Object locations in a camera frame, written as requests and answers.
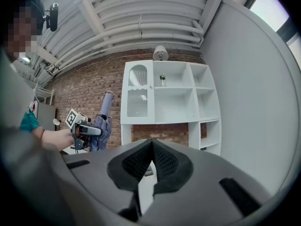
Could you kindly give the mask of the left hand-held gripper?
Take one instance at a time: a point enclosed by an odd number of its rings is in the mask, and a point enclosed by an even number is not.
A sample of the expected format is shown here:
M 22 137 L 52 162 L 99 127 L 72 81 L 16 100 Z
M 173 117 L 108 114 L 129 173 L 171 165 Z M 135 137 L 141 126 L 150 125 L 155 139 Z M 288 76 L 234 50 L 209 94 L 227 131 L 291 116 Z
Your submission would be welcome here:
M 67 126 L 71 130 L 71 135 L 74 138 L 74 146 L 71 149 L 83 150 L 90 146 L 91 136 L 101 136 L 102 130 L 92 127 L 91 119 L 71 109 L 65 120 Z

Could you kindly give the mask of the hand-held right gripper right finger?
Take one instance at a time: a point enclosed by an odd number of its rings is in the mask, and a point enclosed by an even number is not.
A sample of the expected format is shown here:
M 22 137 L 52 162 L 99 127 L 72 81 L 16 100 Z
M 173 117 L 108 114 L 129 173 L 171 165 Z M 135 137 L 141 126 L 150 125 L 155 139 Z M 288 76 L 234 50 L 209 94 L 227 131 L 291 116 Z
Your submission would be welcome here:
M 192 161 L 185 154 L 157 139 L 152 141 L 152 149 L 157 174 L 153 194 L 177 192 L 192 176 L 194 170 Z

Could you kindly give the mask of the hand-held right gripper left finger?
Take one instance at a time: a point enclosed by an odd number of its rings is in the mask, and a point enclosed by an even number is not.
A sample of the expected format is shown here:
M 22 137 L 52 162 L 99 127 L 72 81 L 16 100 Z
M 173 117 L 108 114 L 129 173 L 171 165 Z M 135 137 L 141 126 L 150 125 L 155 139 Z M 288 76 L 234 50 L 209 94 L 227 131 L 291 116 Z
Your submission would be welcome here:
M 146 140 L 112 158 L 107 172 L 119 189 L 137 190 L 152 159 L 152 140 Z

